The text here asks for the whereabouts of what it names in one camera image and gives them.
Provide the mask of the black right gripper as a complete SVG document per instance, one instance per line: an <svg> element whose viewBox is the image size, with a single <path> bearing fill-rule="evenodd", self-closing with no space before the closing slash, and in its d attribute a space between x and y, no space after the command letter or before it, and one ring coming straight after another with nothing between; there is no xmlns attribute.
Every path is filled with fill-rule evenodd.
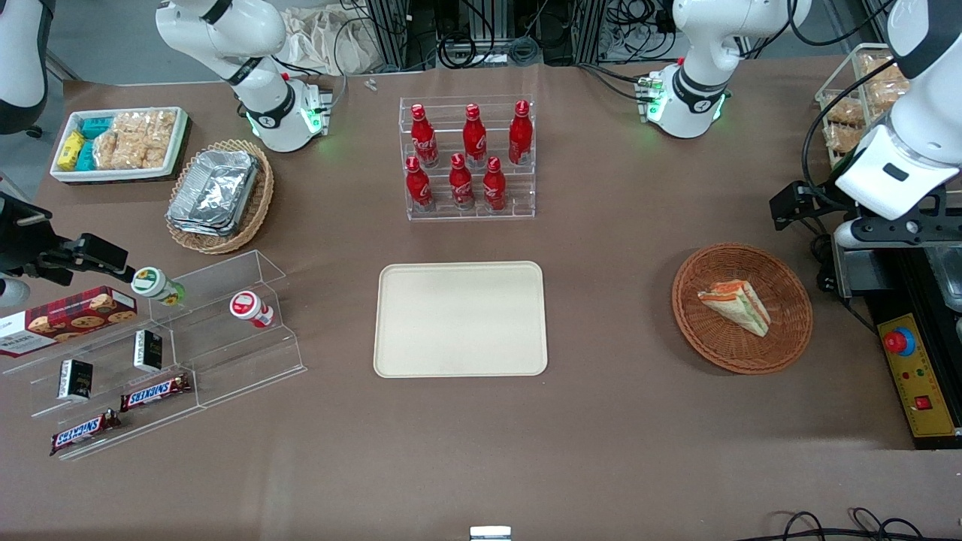
<svg viewBox="0 0 962 541"><path fill-rule="evenodd" d="M69 240L50 223L52 213L12 195L2 195L1 271L10 277L71 284L73 273L63 266L71 260Z"/></svg>

